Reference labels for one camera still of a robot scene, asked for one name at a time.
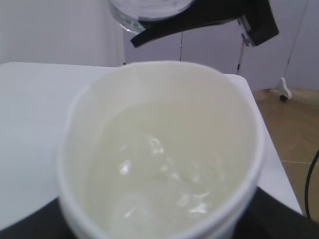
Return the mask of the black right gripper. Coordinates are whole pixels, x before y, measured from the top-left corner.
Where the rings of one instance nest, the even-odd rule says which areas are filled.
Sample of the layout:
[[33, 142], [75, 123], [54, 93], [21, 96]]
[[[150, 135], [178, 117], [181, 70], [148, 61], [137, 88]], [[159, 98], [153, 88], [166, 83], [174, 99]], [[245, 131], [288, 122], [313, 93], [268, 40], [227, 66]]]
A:
[[131, 39], [134, 47], [182, 31], [238, 21], [247, 46], [279, 34], [268, 0], [196, 0], [183, 12], [161, 20]]

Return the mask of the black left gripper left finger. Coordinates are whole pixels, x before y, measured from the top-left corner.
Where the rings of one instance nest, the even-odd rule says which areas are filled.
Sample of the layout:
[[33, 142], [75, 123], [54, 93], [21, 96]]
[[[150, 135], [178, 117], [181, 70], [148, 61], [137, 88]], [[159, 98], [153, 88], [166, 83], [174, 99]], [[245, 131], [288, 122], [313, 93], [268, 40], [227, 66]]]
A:
[[71, 239], [58, 199], [0, 231], [2, 239]]

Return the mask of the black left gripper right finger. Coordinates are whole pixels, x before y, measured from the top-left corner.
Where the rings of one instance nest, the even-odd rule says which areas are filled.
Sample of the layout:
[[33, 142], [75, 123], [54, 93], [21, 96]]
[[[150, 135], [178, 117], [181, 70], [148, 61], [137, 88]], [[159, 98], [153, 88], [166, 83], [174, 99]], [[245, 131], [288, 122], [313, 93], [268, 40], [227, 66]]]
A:
[[319, 225], [258, 188], [236, 226], [235, 237], [237, 239], [317, 239]]

